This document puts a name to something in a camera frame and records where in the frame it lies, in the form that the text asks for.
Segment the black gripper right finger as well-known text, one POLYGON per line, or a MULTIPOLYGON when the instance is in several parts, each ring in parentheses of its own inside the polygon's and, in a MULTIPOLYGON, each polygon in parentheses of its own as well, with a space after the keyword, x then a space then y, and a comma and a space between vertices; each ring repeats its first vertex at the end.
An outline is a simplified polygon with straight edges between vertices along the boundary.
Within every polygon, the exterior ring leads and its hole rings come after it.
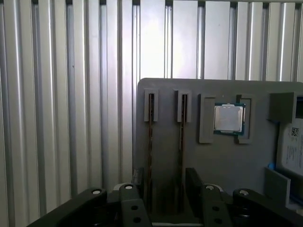
POLYGON ((186 168, 186 195, 194 216, 204 227, 301 227, 301 215, 250 189, 232 195, 202 182, 186 168))

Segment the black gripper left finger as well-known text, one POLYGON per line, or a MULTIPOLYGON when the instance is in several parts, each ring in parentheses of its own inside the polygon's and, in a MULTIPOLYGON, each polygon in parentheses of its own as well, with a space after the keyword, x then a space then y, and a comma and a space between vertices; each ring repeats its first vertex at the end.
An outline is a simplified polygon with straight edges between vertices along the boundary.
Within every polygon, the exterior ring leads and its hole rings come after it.
POLYGON ((32 227, 150 227, 143 202, 144 169, 112 192, 87 189, 30 224, 32 227))

